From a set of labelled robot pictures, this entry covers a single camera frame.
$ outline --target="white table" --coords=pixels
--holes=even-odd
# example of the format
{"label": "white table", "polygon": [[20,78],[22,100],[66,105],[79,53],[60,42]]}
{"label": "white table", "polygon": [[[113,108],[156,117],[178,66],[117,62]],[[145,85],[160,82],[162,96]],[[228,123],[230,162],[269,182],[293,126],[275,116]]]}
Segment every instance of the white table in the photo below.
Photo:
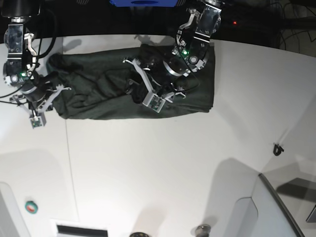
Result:
{"label": "white table", "polygon": [[[67,54],[139,45],[134,36],[63,39]],[[0,50],[4,62],[4,45]],[[47,126],[32,130],[23,111],[0,105],[0,181],[13,189],[32,237],[53,236],[49,219],[106,228],[110,237],[134,231],[189,236],[203,222],[213,226],[211,236],[224,235],[235,202],[251,196],[272,157],[273,142],[316,95],[316,59],[227,41],[215,41],[215,52],[215,103],[208,114],[68,120],[66,130],[50,112]],[[7,92],[0,84],[0,94]],[[36,172],[25,171],[30,162]],[[40,183],[25,189],[29,177],[39,175]],[[27,198],[41,212],[26,213]]]}

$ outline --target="dark green cloth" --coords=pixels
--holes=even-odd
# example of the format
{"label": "dark green cloth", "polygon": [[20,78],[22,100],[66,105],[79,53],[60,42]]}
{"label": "dark green cloth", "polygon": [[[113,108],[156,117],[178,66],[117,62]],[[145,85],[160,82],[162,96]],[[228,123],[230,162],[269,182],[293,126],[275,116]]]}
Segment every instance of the dark green cloth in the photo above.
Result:
{"label": "dark green cloth", "polygon": [[[126,48],[78,55],[52,55],[47,62],[48,72],[57,71],[58,80],[72,90],[65,90],[53,102],[64,119],[158,119],[196,112],[208,113],[214,101],[214,48],[203,70],[195,73],[200,87],[187,93],[186,99],[166,102],[160,113],[135,104],[126,95],[126,80],[133,67],[122,63],[125,57],[135,57],[139,48]],[[184,78],[184,88],[197,84],[193,76]]]}

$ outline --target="small black clip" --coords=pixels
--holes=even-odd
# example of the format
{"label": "small black clip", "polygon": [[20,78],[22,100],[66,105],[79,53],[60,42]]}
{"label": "small black clip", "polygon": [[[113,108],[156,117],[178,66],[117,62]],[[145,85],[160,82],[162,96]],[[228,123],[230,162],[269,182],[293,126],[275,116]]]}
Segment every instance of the small black clip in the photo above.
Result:
{"label": "small black clip", "polygon": [[279,144],[275,144],[275,147],[273,149],[273,154],[278,157],[279,155],[281,155],[281,153],[284,152],[284,149],[282,148],[282,146],[280,146]]}

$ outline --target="robotic arm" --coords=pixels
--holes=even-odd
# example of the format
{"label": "robotic arm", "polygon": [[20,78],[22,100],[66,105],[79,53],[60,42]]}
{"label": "robotic arm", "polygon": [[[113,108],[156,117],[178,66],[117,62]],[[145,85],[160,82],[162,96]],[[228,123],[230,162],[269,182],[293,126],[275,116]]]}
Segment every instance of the robotic arm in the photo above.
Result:
{"label": "robotic arm", "polygon": [[64,89],[62,85],[53,88],[49,83],[56,74],[42,77],[36,72],[39,59],[49,53],[56,39],[53,36],[50,47],[42,55],[33,49],[32,41],[36,33],[29,32],[27,23],[36,18],[41,10],[41,0],[4,0],[2,7],[2,16],[11,20],[4,36],[8,48],[7,61],[3,66],[4,82],[22,93],[20,96],[14,95],[10,101],[15,101],[29,114],[33,128],[45,126],[44,112],[52,110],[52,101]]}
{"label": "robotic arm", "polygon": [[175,46],[169,55],[152,46],[142,45],[139,58],[123,61],[131,64],[137,72],[129,80],[128,93],[135,103],[142,103],[157,113],[166,102],[173,103],[176,96],[186,98],[186,92],[199,86],[182,88],[177,85],[177,80],[204,68],[211,35],[220,26],[220,1],[195,0],[188,10],[189,20],[179,27]]}

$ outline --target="green round object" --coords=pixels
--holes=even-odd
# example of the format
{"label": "green round object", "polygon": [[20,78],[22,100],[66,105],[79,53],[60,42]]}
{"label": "green round object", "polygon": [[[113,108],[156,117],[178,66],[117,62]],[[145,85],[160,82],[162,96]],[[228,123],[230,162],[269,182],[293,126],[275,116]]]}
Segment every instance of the green round object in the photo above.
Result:
{"label": "green round object", "polygon": [[25,209],[31,214],[36,214],[39,210],[38,206],[33,201],[27,201],[25,204]]}

